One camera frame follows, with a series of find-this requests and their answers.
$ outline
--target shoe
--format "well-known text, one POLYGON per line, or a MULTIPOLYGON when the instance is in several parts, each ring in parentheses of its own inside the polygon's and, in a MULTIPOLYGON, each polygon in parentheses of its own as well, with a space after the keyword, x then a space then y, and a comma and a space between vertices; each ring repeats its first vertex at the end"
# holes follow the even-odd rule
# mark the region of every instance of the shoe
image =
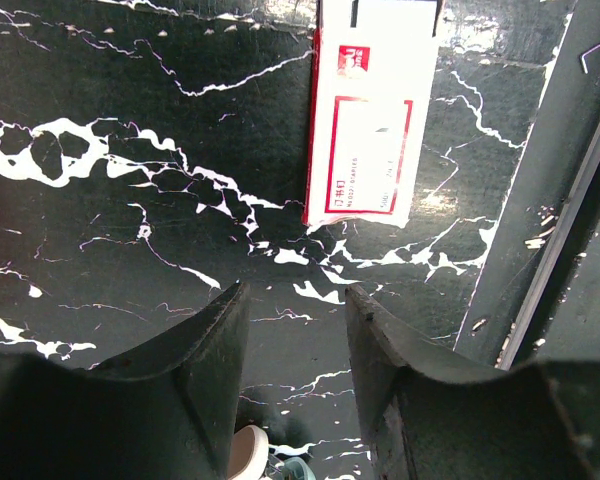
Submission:
POLYGON ((231 441, 229 480, 260 480, 268 457, 267 432, 255 425, 243 428, 231 441))
POLYGON ((285 460, 283 468, 291 474, 293 480, 316 480, 309 465, 300 457, 291 457, 285 460))

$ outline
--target red border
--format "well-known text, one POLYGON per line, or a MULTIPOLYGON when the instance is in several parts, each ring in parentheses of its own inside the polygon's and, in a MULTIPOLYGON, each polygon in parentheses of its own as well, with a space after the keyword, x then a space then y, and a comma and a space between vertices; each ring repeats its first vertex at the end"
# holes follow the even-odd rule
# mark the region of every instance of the red border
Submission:
POLYGON ((318 103, 318 74, 320 70, 320 45, 321 28, 316 28, 313 34, 313 72, 311 79, 311 113, 309 118, 309 172, 307 173, 307 190, 305 193, 304 213, 302 214, 302 223, 309 224, 309 196, 311 194, 311 167, 313 166, 313 136, 316 130, 316 105, 318 103))
POLYGON ((338 110, 340 109, 340 102, 367 102, 364 98, 356 97, 343 97, 337 96, 336 103, 333 111, 333 128, 331 130, 331 154, 329 156, 329 181, 327 182, 327 201, 324 206, 324 213, 348 213, 348 214, 362 214, 362 213, 375 213, 379 215, 391 215, 396 207, 396 200, 398 199, 398 185, 400 184, 400 175, 402 174, 402 161, 404 160, 404 149, 407 144, 407 135, 409 134, 409 124, 411 123, 411 112, 413 111, 413 100, 405 100, 404 104, 408 105, 407 109, 407 120, 404 126, 404 136, 402 137, 402 149, 400 150, 400 161, 398 162, 398 173, 396 176, 396 188, 393 191, 393 200, 391 201, 391 208, 388 212, 379 212, 377 210, 329 210, 329 202, 331 200, 331 185, 332 185, 332 174, 333 174, 333 159, 336 153, 336 134, 338 130, 338 110))

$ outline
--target white speck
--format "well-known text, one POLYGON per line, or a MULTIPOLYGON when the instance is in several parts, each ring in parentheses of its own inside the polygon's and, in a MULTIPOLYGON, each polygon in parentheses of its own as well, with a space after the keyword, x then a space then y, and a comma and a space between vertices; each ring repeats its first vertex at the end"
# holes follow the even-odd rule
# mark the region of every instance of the white speck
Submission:
POLYGON ((480 330, 484 326, 485 323, 487 323, 486 318, 482 318, 482 319, 478 320, 471 328, 471 333, 475 333, 478 330, 480 330))
POLYGON ((554 218, 556 218, 554 215, 549 215, 547 218, 545 218, 541 223, 540 226, 544 227, 547 223, 549 223, 551 220, 553 220, 554 218))
POLYGON ((547 235, 551 235, 551 233, 556 229, 555 225, 553 227, 551 227, 549 230, 547 230, 546 232, 542 232, 540 235, 538 235, 538 238, 542 238, 542 237, 546 237, 547 235))
POLYGON ((529 250, 537 250, 540 247, 542 247, 542 245, 544 245, 546 242, 541 238, 533 238, 531 240, 525 240, 524 243, 526 243, 527 248, 529 250))
POLYGON ((33 298, 40 298, 42 296, 42 290, 33 285, 29 285, 29 296, 33 298))

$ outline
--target black marble surface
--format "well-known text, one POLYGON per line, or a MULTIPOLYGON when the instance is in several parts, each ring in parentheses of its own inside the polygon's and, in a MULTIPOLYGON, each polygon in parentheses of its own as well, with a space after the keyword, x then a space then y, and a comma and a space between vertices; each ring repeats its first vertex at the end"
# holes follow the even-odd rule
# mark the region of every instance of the black marble surface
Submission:
POLYGON ((454 345, 573 3, 448 2, 407 227, 314 230, 314 4, 0 0, 0 351, 89 367, 248 281, 242 421, 370 478, 343 288, 454 345))

